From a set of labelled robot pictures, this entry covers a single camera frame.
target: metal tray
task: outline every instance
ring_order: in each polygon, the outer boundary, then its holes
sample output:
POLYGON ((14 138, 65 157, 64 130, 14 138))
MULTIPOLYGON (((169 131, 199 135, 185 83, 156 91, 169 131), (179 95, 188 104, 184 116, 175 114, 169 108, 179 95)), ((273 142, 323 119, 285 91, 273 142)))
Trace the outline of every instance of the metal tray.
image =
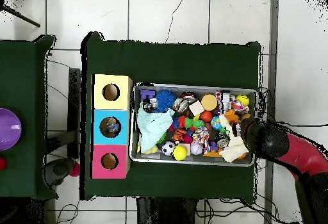
POLYGON ((204 94, 215 93, 217 90, 227 91, 233 95, 245 94, 249 98, 249 113, 251 117, 257 117, 258 109, 258 93, 256 90, 241 89, 241 88, 220 88, 208 86, 180 86, 174 84, 153 84, 153 86, 144 86, 143 83, 137 83, 132 90, 132 98, 134 100, 134 108, 131 110, 131 125, 130 125, 130 142, 129 156, 133 161, 152 162, 152 163, 172 163, 172 164, 197 164, 197 165, 215 165, 215 166, 251 166, 254 163, 255 155, 248 153, 243 159, 234 160, 232 163, 224 161, 222 157, 204 157, 202 155, 195 156, 191 154, 186 156, 184 161, 176 161, 170 156, 166 156, 161 152, 155 154, 137 153, 139 130, 136 124, 136 115, 140 105, 140 90, 155 90, 158 92, 162 89, 168 89, 174 92, 177 97, 186 90, 195 92, 200 98, 204 94))

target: shape sorter box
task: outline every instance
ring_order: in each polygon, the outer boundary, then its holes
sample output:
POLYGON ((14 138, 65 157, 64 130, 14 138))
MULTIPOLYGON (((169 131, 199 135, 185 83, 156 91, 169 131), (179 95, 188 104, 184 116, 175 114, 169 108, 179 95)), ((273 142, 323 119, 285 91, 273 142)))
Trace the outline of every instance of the shape sorter box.
POLYGON ((94 74, 94 108, 108 110, 129 110, 132 80, 128 76, 94 74), (105 97, 106 87, 110 86, 117 92, 116 98, 105 97))
POLYGON ((92 179, 125 179, 130 168, 127 145, 93 145, 92 153, 92 179), (117 165, 113 169, 106 169, 103 156, 112 154, 116 157, 117 165))
POLYGON ((130 112, 123 110, 94 110, 94 145, 129 145, 130 112), (114 138, 105 137, 100 130, 100 124, 105 118, 116 118, 120 131, 114 138))

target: circular hole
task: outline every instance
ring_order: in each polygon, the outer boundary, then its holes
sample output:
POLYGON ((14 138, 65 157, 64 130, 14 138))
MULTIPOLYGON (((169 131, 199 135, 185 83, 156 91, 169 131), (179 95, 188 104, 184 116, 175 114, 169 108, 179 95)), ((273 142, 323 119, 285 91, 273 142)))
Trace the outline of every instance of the circular hole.
POLYGON ((105 154, 101 158, 101 164, 107 170, 112 170, 116 168, 118 163, 119 163, 119 159, 113 153, 105 154))
POLYGON ((113 100, 116 100, 120 96, 120 90, 119 90, 118 86, 115 84, 107 84, 102 89, 102 92, 103 92, 102 96, 104 96, 104 98, 106 100, 113 101, 113 100))
POLYGON ((116 137, 121 130, 120 122, 114 117, 104 118, 100 123, 100 132, 107 138, 116 137))

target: soccer ball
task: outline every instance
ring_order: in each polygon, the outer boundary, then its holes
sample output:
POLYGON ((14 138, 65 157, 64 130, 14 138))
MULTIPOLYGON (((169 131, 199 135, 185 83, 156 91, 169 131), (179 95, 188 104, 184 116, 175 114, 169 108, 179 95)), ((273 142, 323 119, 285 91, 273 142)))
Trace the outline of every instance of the soccer ball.
POLYGON ((165 142, 165 144, 162 146, 161 151, 166 155, 170 156, 171 153, 173 152, 173 149, 176 145, 172 142, 165 142))

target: purple toy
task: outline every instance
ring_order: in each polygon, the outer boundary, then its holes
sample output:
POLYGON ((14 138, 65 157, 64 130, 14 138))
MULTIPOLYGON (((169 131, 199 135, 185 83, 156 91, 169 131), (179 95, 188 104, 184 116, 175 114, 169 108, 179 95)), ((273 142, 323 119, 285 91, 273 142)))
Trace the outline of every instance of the purple toy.
POLYGON ((0 108, 0 150, 12 148, 21 136, 21 122, 10 110, 0 108))
POLYGON ((209 144, 209 148, 211 150, 218 150, 217 144, 215 143, 215 141, 211 141, 211 143, 209 144))
POLYGON ((155 91, 154 90, 140 90, 140 95, 141 95, 141 99, 145 100, 145 99, 152 99, 155 97, 155 91))

